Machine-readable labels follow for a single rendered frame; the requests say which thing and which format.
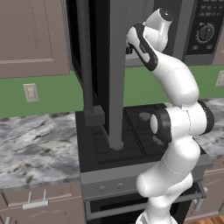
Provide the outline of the black hob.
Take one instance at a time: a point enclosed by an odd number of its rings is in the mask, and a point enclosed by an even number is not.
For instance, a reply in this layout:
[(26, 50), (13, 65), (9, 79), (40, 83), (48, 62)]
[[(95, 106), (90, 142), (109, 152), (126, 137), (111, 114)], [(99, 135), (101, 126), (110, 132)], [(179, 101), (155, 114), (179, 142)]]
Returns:
[(125, 107), (122, 112), (121, 150), (109, 147), (107, 135), (102, 126), (85, 125), (84, 113), (75, 113), (77, 142), (80, 160), (80, 172), (146, 164), (159, 161), (168, 144), (153, 139), (150, 123), (144, 121), (141, 113), (151, 114), (155, 110), (165, 109), (163, 103)]

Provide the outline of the grey microwave oven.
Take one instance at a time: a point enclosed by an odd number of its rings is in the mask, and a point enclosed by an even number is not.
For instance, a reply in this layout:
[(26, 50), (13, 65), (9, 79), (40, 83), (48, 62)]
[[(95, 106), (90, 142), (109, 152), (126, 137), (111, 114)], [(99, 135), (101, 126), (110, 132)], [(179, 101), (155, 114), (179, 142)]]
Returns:
[[(164, 52), (188, 66), (212, 65), (216, 50), (224, 50), (224, 0), (127, 0), (128, 29), (144, 22), (159, 8), (173, 16)], [(135, 52), (126, 54), (125, 67), (140, 67)]]

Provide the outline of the brown base cupboard door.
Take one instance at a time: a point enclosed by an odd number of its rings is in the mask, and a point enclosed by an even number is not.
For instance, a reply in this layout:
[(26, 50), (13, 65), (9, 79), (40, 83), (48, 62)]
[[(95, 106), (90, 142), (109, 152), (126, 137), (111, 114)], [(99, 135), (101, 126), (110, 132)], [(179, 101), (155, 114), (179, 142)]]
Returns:
[(0, 224), (6, 217), (11, 217), (10, 224), (86, 224), (83, 209), (69, 206), (68, 200), (28, 210), (17, 207), (0, 211)]

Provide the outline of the grey microwave door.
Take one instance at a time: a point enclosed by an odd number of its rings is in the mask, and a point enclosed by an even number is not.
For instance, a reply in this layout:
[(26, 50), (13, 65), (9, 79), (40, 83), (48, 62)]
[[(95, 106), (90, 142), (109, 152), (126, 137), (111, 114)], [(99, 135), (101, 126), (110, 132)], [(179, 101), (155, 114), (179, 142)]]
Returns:
[[(81, 80), (81, 54), (77, 16), (77, 0), (66, 0), (74, 71)], [(123, 90), (125, 47), (128, 24), (127, 0), (88, 0), (89, 31), (94, 105), (105, 115), (101, 125), (109, 147), (123, 147)]]

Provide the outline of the white wall socket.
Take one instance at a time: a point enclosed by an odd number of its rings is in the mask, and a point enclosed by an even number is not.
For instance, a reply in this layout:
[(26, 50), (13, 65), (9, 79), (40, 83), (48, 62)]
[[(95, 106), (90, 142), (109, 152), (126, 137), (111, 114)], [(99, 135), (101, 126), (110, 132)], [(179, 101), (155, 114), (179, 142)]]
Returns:
[(35, 83), (24, 84), (24, 94), (28, 102), (38, 102), (39, 94)]
[(215, 86), (216, 87), (223, 87), (224, 86), (224, 71), (219, 72), (219, 75), (218, 75)]

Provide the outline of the brown drawer front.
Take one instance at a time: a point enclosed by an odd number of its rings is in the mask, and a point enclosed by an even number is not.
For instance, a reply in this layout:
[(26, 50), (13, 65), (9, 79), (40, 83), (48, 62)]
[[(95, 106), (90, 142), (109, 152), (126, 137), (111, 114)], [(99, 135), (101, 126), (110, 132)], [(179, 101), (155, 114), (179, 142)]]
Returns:
[(28, 202), (28, 199), (31, 199), (31, 202), (49, 200), (50, 203), (68, 200), (69, 206), (83, 209), (81, 183), (79, 180), (75, 180), (30, 189), (2, 190), (0, 191), (0, 210), (21, 207)]

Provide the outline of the brown base cupboard front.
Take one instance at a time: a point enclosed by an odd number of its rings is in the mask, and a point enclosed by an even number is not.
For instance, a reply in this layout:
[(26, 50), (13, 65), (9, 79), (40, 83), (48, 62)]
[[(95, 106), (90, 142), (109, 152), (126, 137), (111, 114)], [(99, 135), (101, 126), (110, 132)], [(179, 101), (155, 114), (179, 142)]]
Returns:
[(224, 168), (206, 171), (202, 186), (206, 192), (204, 199), (194, 199), (186, 221), (199, 221), (222, 214), (224, 206)]

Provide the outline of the grey stove control panel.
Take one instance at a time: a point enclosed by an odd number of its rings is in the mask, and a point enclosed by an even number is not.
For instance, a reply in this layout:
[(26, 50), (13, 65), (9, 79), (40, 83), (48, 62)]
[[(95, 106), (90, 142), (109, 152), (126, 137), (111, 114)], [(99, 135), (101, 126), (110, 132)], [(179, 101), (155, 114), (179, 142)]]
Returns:
[[(137, 193), (137, 176), (154, 164), (155, 162), (133, 164), (98, 171), (81, 172), (80, 182), (83, 199), (85, 201), (100, 200)], [(123, 183), (123, 189), (117, 189), (118, 183)], [(105, 192), (100, 192), (98, 190), (99, 186), (106, 186)]]

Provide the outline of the brown wall cupboard door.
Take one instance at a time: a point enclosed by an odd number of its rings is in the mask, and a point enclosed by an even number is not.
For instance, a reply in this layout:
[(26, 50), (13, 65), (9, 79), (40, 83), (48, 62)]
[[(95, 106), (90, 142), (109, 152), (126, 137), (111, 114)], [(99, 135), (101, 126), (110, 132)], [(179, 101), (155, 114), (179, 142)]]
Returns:
[(213, 58), (214, 66), (224, 66), (224, 50), (216, 50)]
[(69, 74), (65, 0), (0, 0), (0, 78)]

